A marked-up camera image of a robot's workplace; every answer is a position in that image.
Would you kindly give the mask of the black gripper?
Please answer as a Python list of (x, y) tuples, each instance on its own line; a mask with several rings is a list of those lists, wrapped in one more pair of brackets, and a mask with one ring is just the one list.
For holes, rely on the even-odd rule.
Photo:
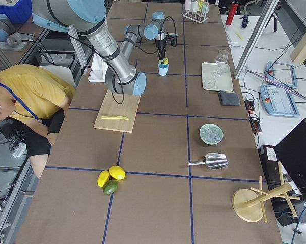
[(160, 62), (164, 62), (167, 40), (166, 39), (162, 39), (162, 40), (155, 39), (155, 45), (158, 48), (158, 60)]

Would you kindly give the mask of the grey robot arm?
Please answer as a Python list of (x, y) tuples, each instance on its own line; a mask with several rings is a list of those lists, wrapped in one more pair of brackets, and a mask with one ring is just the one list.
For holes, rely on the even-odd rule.
[(138, 38), (153, 40), (161, 33), (163, 12), (153, 13), (148, 24), (127, 26), (121, 45), (105, 24), (104, 1), (32, 1), (32, 16), (39, 27), (67, 32), (73, 26), (79, 35), (85, 36), (108, 65), (105, 83), (112, 92), (139, 96), (145, 91), (145, 74), (137, 71), (128, 59)]
[(22, 43), (21, 35), (5, 14), (0, 14), (0, 42), (5, 42), (10, 47)]

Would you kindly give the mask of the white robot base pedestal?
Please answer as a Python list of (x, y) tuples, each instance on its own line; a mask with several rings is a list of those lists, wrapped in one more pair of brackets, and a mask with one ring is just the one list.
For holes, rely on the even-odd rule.
[(94, 54), (90, 67), (88, 81), (105, 83), (105, 75), (107, 69), (108, 69), (107, 63), (104, 62), (99, 55)]

